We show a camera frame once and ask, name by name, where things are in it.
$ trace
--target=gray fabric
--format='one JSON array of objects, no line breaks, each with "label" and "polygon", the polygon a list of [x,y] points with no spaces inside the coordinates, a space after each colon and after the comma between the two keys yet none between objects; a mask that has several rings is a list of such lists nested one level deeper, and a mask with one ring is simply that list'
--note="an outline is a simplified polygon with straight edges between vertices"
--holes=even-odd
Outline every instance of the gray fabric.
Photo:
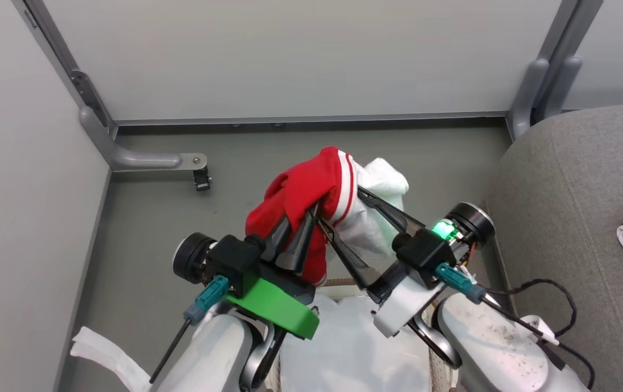
[{"label": "gray fabric", "polygon": [[[486,206],[508,285],[551,278],[568,288],[578,321],[562,341],[595,366],[593,390],[623,390],[623,249],[615,236],[623,222],[623,106],[532,127],[503,157]],[[531,288],[514,305],[554,329],[570,317],[553,287]],[[562,357],[587,382],[584,366]]]}]

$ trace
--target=cable connector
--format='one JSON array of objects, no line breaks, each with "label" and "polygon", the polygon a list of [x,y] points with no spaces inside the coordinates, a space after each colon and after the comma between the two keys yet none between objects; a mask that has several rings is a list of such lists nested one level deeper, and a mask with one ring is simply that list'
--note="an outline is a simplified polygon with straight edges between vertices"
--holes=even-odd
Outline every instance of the cable connector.
[{"label": "cable connector", "polygon": [[190,325],[198,325],[205,317],[205,313],[228,293],[229,280],[222,275],[215,276],[205,290],[195,298],[195,303],[183,312],[183,319],[190,320]]},{"label": "cable connector", "polygon": [[441,263],[438,265],[434,272],[435,276],[443,281],[446,285],[454,290],[462,293],[469,299],[469,301],[478,305],[486,295],[486,289],[479,287],[471,283],[471,279],[455,268],[452,268],[447,263]]}]

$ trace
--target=white tape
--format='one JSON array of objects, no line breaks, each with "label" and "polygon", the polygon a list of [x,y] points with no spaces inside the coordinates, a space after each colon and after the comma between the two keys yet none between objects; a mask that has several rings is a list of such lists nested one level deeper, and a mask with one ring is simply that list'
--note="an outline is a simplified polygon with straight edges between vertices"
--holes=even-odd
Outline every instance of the white tape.
[{"label": "white tape", "polygon": [[147,392],[152,387],[149,375],[115,343],[87,327],[72,338],[70,355],[102,365],[118,376],[130,392]]}]

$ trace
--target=white stripe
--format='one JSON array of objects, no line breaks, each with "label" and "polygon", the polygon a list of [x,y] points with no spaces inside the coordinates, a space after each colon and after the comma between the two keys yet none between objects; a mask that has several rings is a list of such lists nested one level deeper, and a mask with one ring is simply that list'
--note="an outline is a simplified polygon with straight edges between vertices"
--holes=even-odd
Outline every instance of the white stripe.
[{"label": "white stripe", "polygon": [[338,161],[341,164],[341,192],[338,196],[338,205],[336,211],[331,217],[331,223],[338,221],[348,207],[348,200],[352,196],[351,193],[351,167],[346,159],[346,153],[338,150]]}]

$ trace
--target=red cloth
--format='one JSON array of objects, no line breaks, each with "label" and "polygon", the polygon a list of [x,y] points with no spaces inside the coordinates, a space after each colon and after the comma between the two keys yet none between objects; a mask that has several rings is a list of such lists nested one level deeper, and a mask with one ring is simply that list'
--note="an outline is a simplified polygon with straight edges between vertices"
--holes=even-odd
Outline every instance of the red cloth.
[{"label": "red cloth", "polygon": [[[354,186],[352,167],[348,154],[335,147],[326,147],[318,156],[280,174],[268,187],[264,202],[246,219],[246,234],[258,234],[265,238],[286,213],[294,235],[302,223],[304,212],[321,199],[323,215],[329,220],[335,218],[332,223],[337,224],[345,217],[351,205],[347,189]],[[324,277],[326,239],[316,226],[302,279],[316,284]]]}]

